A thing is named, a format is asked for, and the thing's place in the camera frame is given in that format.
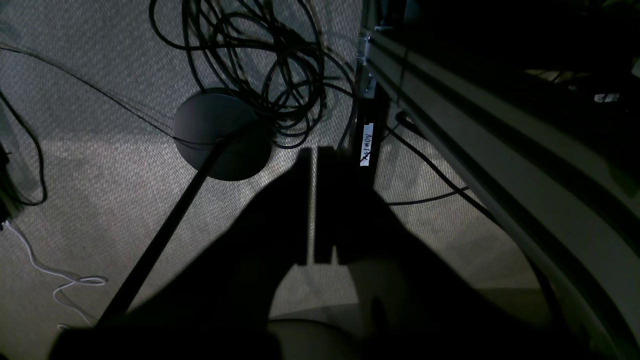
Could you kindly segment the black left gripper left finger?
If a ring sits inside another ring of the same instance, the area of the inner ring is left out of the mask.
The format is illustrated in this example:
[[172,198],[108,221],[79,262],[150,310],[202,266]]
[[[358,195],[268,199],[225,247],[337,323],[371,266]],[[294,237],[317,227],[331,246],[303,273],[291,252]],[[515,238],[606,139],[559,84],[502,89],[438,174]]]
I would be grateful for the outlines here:
[[266,328],[274,295],[307,261],[313,151],[246,205],[226,232],[128,314],[64,331],[52,360],[280,360]]

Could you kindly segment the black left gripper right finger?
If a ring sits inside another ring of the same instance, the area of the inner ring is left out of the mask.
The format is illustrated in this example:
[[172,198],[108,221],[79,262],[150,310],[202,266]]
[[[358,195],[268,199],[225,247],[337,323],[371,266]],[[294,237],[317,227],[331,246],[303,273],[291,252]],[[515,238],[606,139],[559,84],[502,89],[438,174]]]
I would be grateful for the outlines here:
[[407,230],[350,158],[317,154],[314,261],[347,267],[371,360],[589,360],[567,333],[491,303]]

